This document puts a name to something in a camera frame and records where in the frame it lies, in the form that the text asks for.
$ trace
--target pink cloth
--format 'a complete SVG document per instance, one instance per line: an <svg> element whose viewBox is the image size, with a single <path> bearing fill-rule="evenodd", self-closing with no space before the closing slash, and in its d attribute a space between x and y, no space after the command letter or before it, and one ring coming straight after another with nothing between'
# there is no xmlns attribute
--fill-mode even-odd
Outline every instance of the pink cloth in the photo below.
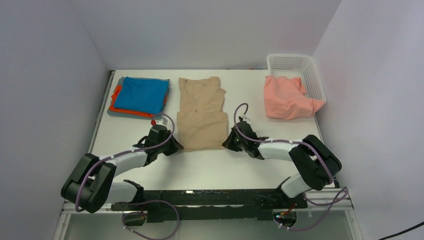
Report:
<svg viewBox="0 0 424 240"><path fill-rule="evenodd" d="M304 94L306 89L300 77L266 76L263 87L266 116L284 120L312 117L324 101L307 98Z"/></svg>

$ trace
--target tabletop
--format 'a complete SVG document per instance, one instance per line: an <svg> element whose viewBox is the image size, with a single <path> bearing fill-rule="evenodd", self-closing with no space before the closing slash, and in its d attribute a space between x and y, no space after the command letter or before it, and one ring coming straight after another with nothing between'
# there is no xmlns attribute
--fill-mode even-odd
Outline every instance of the tabletop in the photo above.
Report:
<svg viewBox="0 0 424 240"><path fill-rule="evenodd" d="M288 72L287 77L298 77ZM111 96L122 77L170 79L169 95L163 112L176 121L180 108L178 78L220 78L226 90L223 111L228 114L228 133L233 127L233 113L241 103L249 104L246 114L252 129L260 137L296 140L309 134L320 137L314 117L293 120L270 119L265 115L264 84L267 70L116 70L109 89L101 120L93 141L92 153L97 156L113 155L130 149L149 133L148 119L111 116L107 113ZM175 129L178 140L178 128ZM132 169L114 178L134 181L145 190L229 190L273 189L298 171L290 161L259 160L246 152L228 149L178 152L171 156L160 154L146 167Z"/></svg>

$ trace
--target blue folded shirt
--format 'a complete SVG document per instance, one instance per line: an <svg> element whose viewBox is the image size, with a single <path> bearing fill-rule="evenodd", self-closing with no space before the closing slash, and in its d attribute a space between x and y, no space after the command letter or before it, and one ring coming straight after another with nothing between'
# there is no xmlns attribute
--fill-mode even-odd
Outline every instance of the blue folded shirt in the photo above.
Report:
<svg viewBox="0 0 424 240"><path fill-rule="evenodd" d="M126 77L114 107L148 114L158 114L162 111L169 84L169 79Z"/></svg>

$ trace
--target laundry basket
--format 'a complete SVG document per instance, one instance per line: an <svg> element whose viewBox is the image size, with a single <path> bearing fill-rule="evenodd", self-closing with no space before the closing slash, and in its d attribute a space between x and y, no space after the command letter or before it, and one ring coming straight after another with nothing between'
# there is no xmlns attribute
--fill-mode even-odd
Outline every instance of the laundry basket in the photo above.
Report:
<svg viewBox="0 0 424 240"><path fill-rule="evenodd" d="M306 96L312 99L327 101L323 84L318 74L314 59L308 55L270 54L266 58L268 72L274 77L300 77L306 87Z"/></svg>

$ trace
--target cloth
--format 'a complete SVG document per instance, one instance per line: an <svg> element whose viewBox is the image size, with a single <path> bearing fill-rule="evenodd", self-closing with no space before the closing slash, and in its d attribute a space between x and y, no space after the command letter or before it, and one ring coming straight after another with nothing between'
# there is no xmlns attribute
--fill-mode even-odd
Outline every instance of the cloth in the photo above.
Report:
<svg viewBox="0 0 424 240"><path fill-rule="evenodd" d="M142 77L133 77L133 79L138 79L138 80L145 80L145 79L152 79L152 78L142 78ZM121 77L116 85L116 88L111 96L112 101L110 101L110 106L107 109L107 114L111 115L111 116L117 116L117 117L126 117L126 118L136 118L136 119L145 119L145 118L151 118L153 117L154 114L151 113L146 113L146 112L140 112L140 111L133 111L133 110L127 110L127 109L120 109L120 108L116 108L115 107L115 101L119 95L119 93L122 90L122 86L124 84L124 77ZM166 81L169 82L169 79L157 79L160 81ZM162 109L163 110L165 103L167 102L167 98L168 98L168 92L165 95L165 98L163 100L163 104L162 104Z"/></svg>
<svg viewBox="0 0 424 240"><path fill-rule="evenodd" d="M164 106L168 88L169 81L126 77L116 97L114 107L148 114L158 114Z"/></svg>
<svg viewBox="0 0 424 240"><path fill-rule="evenodd" d="M220 79L178 79L181 93L177 113L178 140L184 151L223 149L228 137L228 116L223 112L226 91Z"/></svg>
<svg viewBox="0 0 424 240"><path fill-rule="evenodd" d="M306 93L300 77L266 76L263 87L266 116L284 120L312 117L324 101L307 98Z"/></svg>

